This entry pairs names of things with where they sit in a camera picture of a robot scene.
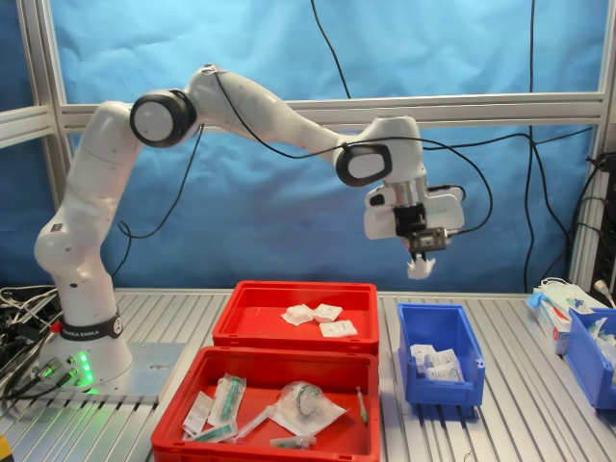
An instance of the white cable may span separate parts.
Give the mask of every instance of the white cable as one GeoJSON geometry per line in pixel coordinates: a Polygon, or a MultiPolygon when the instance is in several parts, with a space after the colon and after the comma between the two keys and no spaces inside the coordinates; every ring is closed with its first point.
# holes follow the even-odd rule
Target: white cable
{"type": "MultiPolygon", "coordinates": [[[[41,294],[41,295],[37,295],[37,296],[33,296],[32,298],[30,298],[29,300],[24,301],[23,303],[21,303],[21,305],[18,305],[10,300],[7,300],[6,298],[4,298],[2,296],[2,292],[3,291],[8,291],[8,290],[21,290],[21,289],[42,289],[42,288],[49,288],[49,287],[54,287],[54,286],[49,286],[49,285],[45,285],[45,286],[30,286],[30,287],[5,287],[3,289],[0,289],[0,300],[2,300],[3,302],[7,303],[8,305],[11,305],[14,308],[17,308],[18,310],[25,310],[27,311],[30,316],[32,316],[34,319],[39,320],[40,322],[42,322],[43,324],[47,325],[48,327],[51,327],[51,324],[47,321],[42,320],[41,318],[39,318],[37,315],[35,315],[32,311],[30,311],[27,308],[27,305],[29,303],[31,303],[34,300],[38,300],[40,298],[45,298],[46,296],[50,296],[53,293],[56,292],[56,289],[52,289],[49,292],[46,292],[45,294],[41,294]]],[[[19,320],[19,315],[17,315],[15,317],[15,319],[13,320],[13,323],[17,322],[19,320]]]]}

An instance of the blue curtain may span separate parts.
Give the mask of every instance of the blue curtain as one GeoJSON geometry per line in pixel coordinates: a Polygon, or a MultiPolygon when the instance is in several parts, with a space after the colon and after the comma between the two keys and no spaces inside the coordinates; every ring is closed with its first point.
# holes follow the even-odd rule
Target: blue curtain
{"type": "MultiPolygon", "coordinates": [[[[380,2],[317,0],[353,97],[528,90],[530,1],[380,2]]],[[[535,91],[592,91],[599,84],[606,0],[542,0],[535,24],[535,91]]],[[[56,35],[71,103],[134,101],[147,90],[182,88],[217,63],[284,99],[344,98],[309,0],[54,2],[56,35]]],[[[537,127],[538,141],[584,127],[537,127]]],[[[424,130],[446,143],[482,141],[527,127],[424,130]]],[[[588,132],[542,144],[552,208],[568,223],[583,183],[588,132]]],[[[146,148],[116,219],[153,230],[171,205],[194,141],[146,148]]],[[[409,281],[397,240],[363,233],[370,188],[344,186],[319,159],[292,161],[232,135],[205,134],[182,199],[154,237],[133,242],[115,282],[141,287],[232,287],[239,280],[376,283],[381,290],[520,292],[529,244],[524,212],[528,144],[465,149],[486,175],[495,211],[481,230],[435,253],[425,281],[409,281]]],[[[447,151],[425,153],[428,180],[464,186],[468,226],[487,212],[476,172],[447,151]]],[[[564,238],[543,203],[534,165],[530,210],[538,282],[564,238]]],[[[114,227],[102,256],[110,272],[126,238],[114,227]]]]}
{"type": "MultiPolygon", "coordinates": [[[[0,111],[32,106],[13,0],[0,0],[0,50],[0,111]]],[[[51,280],[33,249],[53,211],[40,140],[0,149],[0,287],[51,280]]]]}

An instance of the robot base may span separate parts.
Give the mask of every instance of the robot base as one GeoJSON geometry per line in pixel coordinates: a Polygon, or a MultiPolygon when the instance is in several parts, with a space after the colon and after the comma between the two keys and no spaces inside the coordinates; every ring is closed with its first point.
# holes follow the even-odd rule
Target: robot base
{"type": "MultiPolygon", "coordinates": [[[[91,388],[62,387],[59,392],[41,398],[86,400],[97,395],[105,397],[108,402],[159,402],[186,344],[127,342],[126,345],[133,361],[128,370],[118,377],[104,383],[93,383],[91,388]]],[[[49,383],[38,385],[32,394],[48,386],[49,383]]]]}

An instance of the small white packet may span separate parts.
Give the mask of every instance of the small white packet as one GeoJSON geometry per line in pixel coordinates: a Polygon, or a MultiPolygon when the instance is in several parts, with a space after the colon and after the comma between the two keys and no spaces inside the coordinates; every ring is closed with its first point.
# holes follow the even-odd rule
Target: small white packet
{"type": "Polygon", "coordinates": [[[350,337],[357,335],[357,330],[351,321],[323,322],[319,324],[323,337],[350,337]]]}
{"type": "Polygon", "coordinates": [[[292,325],[300,325],[315,318],[314,312],[306,305],[290,306],[287,308],[287,312],[280,316],[292,325]]]}
{"type": "Polygon", "coordinates": [[[226,373],[218,381],[214,393],[214,405],[208,418],[211,426],[223,426],[238,418],[240,403],[244,397],[246,380],[226,373]]]}
{"type": "Polygon", "coordinates": [[[436,353],[436,349],[432,345],[412,345],[411,356],[415,358],[415,364],[417,364],[417,372],[425,373],[425,356],[428,353],[436,353]]]}
{"type": "Polygon", "coordinates": [[[203,392],[199,392],[196,396],[189,415],[184,420],[184,423],[182,423],[182,428],[184,428],[184,431],[191,437],[201,433],[203,425],[205,425],[208,420],[213,404],[214,400],[203,392]]]}
{"type": "Polygon", "coordinates": [[[439,382],[463,382],[462,369],[460,363],[447,363],[436,368],[427,368],[425,378],[439,382]]]}
{"type": "Polygon", "coordinates": [[[590,334],[590,337],[593,340],[597,340],[597,337],[599,337],[599,332],[601,331],[603,323],[606,321],[607,321],[607,318],[601,318],[600,320],[597,320],[588,326],[588,333],[590,334]]]}
{"type": "Polygon", "coordinates": [[[322,303],[314,311],[315,321],[317,322],[333,322],[343,312],[340,306],[326,305],[322,303]]]}
{"type": "Polygon", "coordinates": [[[458,357],[455,355],[453,349],[446,349],[445,351],[439,351],[436,353],[428,353],[425,356],[425,368],[437,368],[449,363],[457,363],[458,357]]]}

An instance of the medical package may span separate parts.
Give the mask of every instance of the medical package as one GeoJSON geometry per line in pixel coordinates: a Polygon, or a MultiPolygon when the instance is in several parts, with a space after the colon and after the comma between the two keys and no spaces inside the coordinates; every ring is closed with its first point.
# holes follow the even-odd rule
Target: medical package
{"type": "Polygon", "coordinates": [[[571,318],[567,312],[563,313],[552,305],[551,301],[535,289],[535,293],[526,300],[526,306],[538,320],[541,330],[548,338],[555,354],[565,354],[569,345],[571,332],[571,318]]]}
{"type": "Polygon", "coordinates": [[[423,365],[426,369],[437,368],[439,366],[445,366],[449,363],[457,363],[458,358],[455,355],[453,349],[446,349],[445,351],[430,352],[425,356],[423,365]]]}
{"type": "Polygon", "coordinates": [[[274,448],[281,449],[308,449],[317,442],[314,436],[292,436],[290,438],[275,438],[269,440],[274,448]]]}
{"type": "Polygon", "coordinates": [[[464,376],[460,363],[456,360],[434,368],[425,368],[425,378],[437,382],[463,382],[464,376]]]}
{"type": "Polygon", "coordinates": [[[591,339],[597,340],[597,337],[599,337],[599,333],[601,332],[601,328],[606,321],[607,318],[601,318],[588,326],[588,333],[590,334],[591,339]]]}
{"type": "Polygon", "coordinates": [[[203,425],[205,425],[208,420],[213,404],[214,400],[203,392],[199,392],[196,396],[189,415],[184,420],[184,423],[182,423],[182,428],[184,428],[184,431],[191,437],[201,433],[203,425]]]}
{"type": "Polygon", "coordinates": [[[319,387],[307,382],[287,385],[276,403],[273,420],[296,436],[316,435],[345,414],[319,387]]]}
{"type": "Polygon", "coordinates": [[[257,417],[242,427],[242,429],[238,432],[238,436],[235,438],[235,441],[237,442],[238,440],[245,438],[246,435],[262,424],[266,419],[271,419],[275,412],[276,406],[266,407],[257,417]]]}
{"type": "Polygon", "coordinates": [[[588,295],[580,286],[555,277],[541,281],[538,288],[562,313],[569,313],[569,309],[581,315],[590,315],[594,308],[607,308],[601,302],[588,295]]]}
{"type": "Polygon", "coordinates": [[[432,345],[412,345],[411,356],[415,358],[417,365],[417,373],[425,373],[425,356],[428,353],[436,353],[436,349],[432,345]]]}
{"type": "Polygon", "coordinates": [[[211,426],[223,426],[230,421],[235,421],[238,417],[238,410],[240,409],[245,389],[245,379],[226,373],[218,381],[214,394],[214,405],[208,418],[208,424],[211,426]]]}
{"type": "Polygon", "coordinates": [[[300,325],[315,318],[314,312],[306,305],[296,305],[287,308],[282,319],[292,325],[300,325]]]}
{"type": "Polygon", "coordinates": [[[357,335],[357,330],[351,321],[322,322],[319,329],[323,337],[349,337],[357,335]]]}
{"type": "Polygon", "coordinates": [[[316,322],[333,322],[343,312],[340,306],[326,305],[322,303],[314,311],[316,322]]]}
{"type": "Polygon", "coordinates": [[[224,425],[215,426],[202,431],[194,438],[193,441],[201,441],[203,443],[219,443],[233,437],[238,432],[238,426],[235,420],[232,420],[224,425]]]}

